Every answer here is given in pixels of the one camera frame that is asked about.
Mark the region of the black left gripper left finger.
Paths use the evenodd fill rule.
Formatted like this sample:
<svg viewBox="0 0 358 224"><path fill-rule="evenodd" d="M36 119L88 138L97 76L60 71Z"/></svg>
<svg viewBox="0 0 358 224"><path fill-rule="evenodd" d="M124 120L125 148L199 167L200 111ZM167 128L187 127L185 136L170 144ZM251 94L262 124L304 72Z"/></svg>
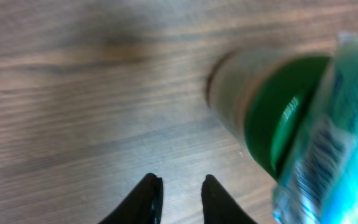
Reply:
<svg viewBox="0 0 358 224"><path fill-rule="evenodd" d="M160 224L162 210L163 180L148 173L99 224Z"/></svg>

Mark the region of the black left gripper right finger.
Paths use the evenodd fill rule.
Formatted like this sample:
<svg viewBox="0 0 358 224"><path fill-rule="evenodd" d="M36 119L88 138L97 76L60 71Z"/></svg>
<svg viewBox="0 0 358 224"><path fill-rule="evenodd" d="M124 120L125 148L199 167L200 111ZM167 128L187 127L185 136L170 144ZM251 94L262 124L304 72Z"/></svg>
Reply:
<svg viewBox="0 0 358 224"><path fill-rule="evenodd" d="M201 188L204 224L256 224L215 176L208 174Z"/></svg>

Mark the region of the small teal tissue pack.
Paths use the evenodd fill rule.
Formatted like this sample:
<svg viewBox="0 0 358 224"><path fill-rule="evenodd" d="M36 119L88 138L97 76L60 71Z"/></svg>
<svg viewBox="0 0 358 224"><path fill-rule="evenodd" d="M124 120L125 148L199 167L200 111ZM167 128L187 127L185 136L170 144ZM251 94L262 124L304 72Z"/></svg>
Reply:
<svg viewBox="0 0 358 224"><path fill-rule="evenodd" d="M358 223L358 34L335 56L298 128L273 191L278 223Z"/></svg>

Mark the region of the green lid jar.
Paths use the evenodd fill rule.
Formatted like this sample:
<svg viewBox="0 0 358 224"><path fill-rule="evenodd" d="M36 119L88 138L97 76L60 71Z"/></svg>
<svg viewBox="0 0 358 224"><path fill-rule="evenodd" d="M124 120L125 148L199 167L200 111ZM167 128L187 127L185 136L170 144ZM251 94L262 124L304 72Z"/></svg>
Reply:
<svg viewBox="0 0 358 224"><path fill-rule="evenodd" d="M318 51L236 50L211 72L210 110L275 180L331 59Z"/></svg>

